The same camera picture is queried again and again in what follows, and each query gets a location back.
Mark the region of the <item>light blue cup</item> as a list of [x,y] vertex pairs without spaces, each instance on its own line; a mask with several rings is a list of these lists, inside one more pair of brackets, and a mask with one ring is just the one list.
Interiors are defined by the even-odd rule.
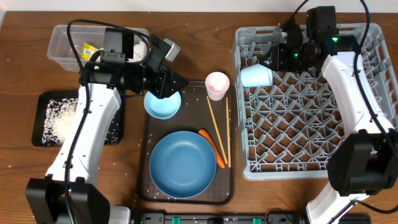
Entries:
[[272,70],[255,64],[241,70],[241,82],[244,87],[261,87],[273,85]]

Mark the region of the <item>light blue bowl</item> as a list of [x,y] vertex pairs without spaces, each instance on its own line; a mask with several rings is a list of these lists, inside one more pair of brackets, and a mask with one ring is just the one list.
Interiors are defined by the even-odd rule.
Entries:
[[144,108],[146,112],[157,119],[170,119],[180,109],[182,97],[179,92],[168,98],[158,99],[151,92],[144,97]]

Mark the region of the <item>white tissue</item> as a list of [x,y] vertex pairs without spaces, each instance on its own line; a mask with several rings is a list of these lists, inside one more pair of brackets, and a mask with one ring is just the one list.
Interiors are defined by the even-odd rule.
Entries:
[[141,61],[147,54],[146,44],[140,41],[138,44],[134,45],[133,48],[133,58],[130,58],[130,62],[139,62]]

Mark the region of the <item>pink cup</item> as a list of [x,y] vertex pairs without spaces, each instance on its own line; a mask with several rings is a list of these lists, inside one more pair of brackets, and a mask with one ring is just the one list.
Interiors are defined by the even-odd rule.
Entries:
[[222,72],[212,72],[205,79],[205,87],[209,98],[220,101],[229,88],[229,78]]

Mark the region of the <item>yellow green snack wrapper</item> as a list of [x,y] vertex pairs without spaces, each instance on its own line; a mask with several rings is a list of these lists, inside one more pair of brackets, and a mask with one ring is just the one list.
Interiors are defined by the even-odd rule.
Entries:
[[91,58],[91,56],[92,56],[96,51],[98,51],[98,49],[97,49],[96,47],[94,47],[94,46],[92,46],[92,45],[90,45],[90,44],[88,44],[88,43],[85,42],[85,43],[83,44],[83,51],[82,51],[81,57],[82,57],[83,59],[89,60],[89,59]]

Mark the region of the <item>dark blue plate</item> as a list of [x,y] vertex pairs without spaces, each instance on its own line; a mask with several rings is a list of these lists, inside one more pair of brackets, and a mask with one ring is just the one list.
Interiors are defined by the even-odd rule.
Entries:
[[212,183],[217,169],[215,153],[208,141],[191,131],[164,136],[149,160],[155,186],[171,198],[200,195]]

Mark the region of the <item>white rice pile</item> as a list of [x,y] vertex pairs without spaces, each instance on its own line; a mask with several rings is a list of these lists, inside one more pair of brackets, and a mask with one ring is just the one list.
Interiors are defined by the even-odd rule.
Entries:
[[41,146],[61,146],[68,135],[75,115],[77,98],[50,99],[47,103]]

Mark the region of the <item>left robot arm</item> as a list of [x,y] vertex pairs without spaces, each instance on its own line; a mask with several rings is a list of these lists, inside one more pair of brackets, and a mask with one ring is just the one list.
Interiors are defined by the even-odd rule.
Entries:
[[107,25],[104,47],[80,63],[80,88],[71,133],[42,179],[25,195],[37,223],[131,223],[128,207],[112,205],[96,188],[108,129],[126,91],[172,96],[188,80],[164,65],[180,49],[169,39]]

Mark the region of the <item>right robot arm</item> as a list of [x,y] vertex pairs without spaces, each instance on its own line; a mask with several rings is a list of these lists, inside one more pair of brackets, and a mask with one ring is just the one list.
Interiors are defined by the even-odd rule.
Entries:
[[261,65],[275,72],[308,72],[329,84],[345,140],[328,160],[328,183],[307,203],[299,223],[338,223],[355,205],[397,180],[397,131],[369,85],[361,56],[364,39],[342,35],[333,6],[307,11],[302,29],[294,17],[281,23],[285,42],[274,44]]

